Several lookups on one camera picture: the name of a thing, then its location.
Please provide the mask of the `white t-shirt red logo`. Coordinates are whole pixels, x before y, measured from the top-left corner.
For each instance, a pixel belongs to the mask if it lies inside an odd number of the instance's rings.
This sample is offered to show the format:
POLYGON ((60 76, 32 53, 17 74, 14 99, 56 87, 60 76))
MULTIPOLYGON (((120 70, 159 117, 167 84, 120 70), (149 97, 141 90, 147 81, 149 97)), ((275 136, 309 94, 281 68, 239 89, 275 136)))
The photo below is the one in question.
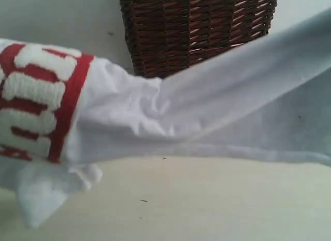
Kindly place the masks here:
POLYGON ((1 40, 1 188, 28 227, 136 156, 330 165, 330 10, 165 79, 1 40))

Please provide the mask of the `dark red wicker basket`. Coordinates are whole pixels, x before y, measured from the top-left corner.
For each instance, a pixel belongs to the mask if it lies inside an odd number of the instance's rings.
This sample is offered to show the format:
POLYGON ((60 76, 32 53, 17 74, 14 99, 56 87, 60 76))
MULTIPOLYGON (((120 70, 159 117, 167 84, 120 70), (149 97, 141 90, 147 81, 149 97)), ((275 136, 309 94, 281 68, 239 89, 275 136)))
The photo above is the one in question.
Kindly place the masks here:
POLYGON ((278 0, 119 0, 136 75, 165 78, 267 35, 278 0))

